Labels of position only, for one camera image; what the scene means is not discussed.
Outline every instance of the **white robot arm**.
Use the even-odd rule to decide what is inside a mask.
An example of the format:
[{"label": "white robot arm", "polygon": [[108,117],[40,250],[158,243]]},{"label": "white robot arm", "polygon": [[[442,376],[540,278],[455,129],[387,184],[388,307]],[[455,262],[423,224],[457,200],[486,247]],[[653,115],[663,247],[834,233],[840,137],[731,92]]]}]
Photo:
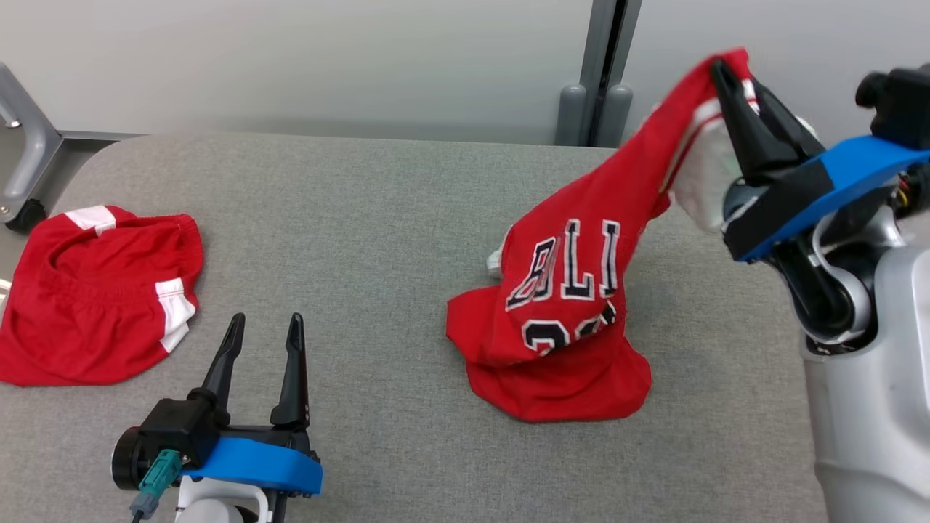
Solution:
[{"label": "white robot arm", "polygon": [[830,520],[930,521],[930,249],[897,228],[930,207],[930,68],[867,76],[872,134],[829,150],[765,87],[756,115],[714,74],[743,173],[724,241],[790,290]]}]

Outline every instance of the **white wall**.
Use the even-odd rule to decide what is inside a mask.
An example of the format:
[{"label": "white wall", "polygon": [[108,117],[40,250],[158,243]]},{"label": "white wall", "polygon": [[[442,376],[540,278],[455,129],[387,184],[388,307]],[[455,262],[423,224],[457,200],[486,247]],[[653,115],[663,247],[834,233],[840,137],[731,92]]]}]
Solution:
[{"label": "white wall", "polygon": [[591,0],[31,0],[5,62],[63,130],[551,143]]},{"label": "white wall", "polygon": [[643,0],[622,80],[633,89],[627,132],[698,61],[743,46],[756,77],[828,145],[866,134],[859,81],[930,61],[928,23],[926,0]]}]

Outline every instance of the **teal connector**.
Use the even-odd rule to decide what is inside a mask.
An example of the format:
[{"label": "teal connector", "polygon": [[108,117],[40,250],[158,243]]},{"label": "teal connector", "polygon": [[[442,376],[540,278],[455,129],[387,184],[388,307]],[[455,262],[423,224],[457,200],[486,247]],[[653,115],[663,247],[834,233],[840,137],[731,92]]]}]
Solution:
[{"label": "teal connector", "polygon": [[139,483],[139,494],[129,506],[129,514],[136,521],[152,517],[158,508],[158,499],[178,479],[182,465],[180,453],[176,450],[165,449],[158,453],[155,463]]}]

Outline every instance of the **blue bracket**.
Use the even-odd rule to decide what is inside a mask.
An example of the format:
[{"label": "blue bracket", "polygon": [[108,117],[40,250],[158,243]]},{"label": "blue bracket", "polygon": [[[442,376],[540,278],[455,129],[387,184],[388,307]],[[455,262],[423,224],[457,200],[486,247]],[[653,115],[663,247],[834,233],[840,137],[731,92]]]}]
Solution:
[{"label": "blue bracket", "polygon": [[817,224],[824,216],[849,205],[899,172],[928,158],[930,151],[909,149],[871,135],[841,141],[805,163],[821,163],[833,182],[833,190],[822,195],[739,260],[759,260],[777,242],[794,237]]},{"label": "blue bracket", "polygon": [[323,487],[320,463],[294,449],[241,437],[221,437],[204,466],[182,470],[181,475],[304,495],[319,494]]}]

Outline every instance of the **white stripe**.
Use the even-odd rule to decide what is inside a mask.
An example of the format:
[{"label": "white stripe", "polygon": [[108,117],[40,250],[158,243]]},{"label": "white stripe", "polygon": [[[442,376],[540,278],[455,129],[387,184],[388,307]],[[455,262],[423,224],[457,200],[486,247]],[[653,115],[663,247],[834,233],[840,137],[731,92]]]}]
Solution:
[{"label": "white stripe", "polygon": [[2,291],[0,292],[0,304],[3,304],[3,300],[7,298],[7,293],[11,287],[13,287],[12,283],[6,280],[0,280],[0,291]]},{"label": "white stripe", "polygon": [[191,319],[196,308],[184,297],[184,284],[180,278],[156,283],[155,292],[165,311],[165,337],[161,344],[171,354],[187,334],[187,320]]},{"label": "white stripe", "polygon": [[94,229],[97,236],[103,231],[116,227],[116,217],[104,206],[80,208],[64,213],[75,225],[83,230]]},{"label": "white stripe", "polygon": [[[755,86],[752,84],[751,79],[743,80],[743,93],[746,95],[746,100],[751,100],[755,98]],[[756,113],[759,113],[759,104],[751,101],[750,107]],[[701,124],[710,120],[711,118],[716,117],[720,114],[720,101],[716,98],[712,98],[704,103],[701,103],[697,109],[695,109],[694,115],[691,117],[691,123],[688,124],[688,130],[684,132],[682,138],[678,140],[678,146],[675,148],[675,154],[671,157],[671,163],[669,163],[669,170],[665,172],[665,181],[662,182],[662,191],[665,191],[668,188],[669,181],[671,180],[671,175],[674,174],[675,166],[679,164],[679,158],[684,152],[684,147],[691,141],[691,138],[694,136],[695,132],[698,131]],[[716,129],[718,125],[708,124],[701,132],[707,132],[712,129]]]}]

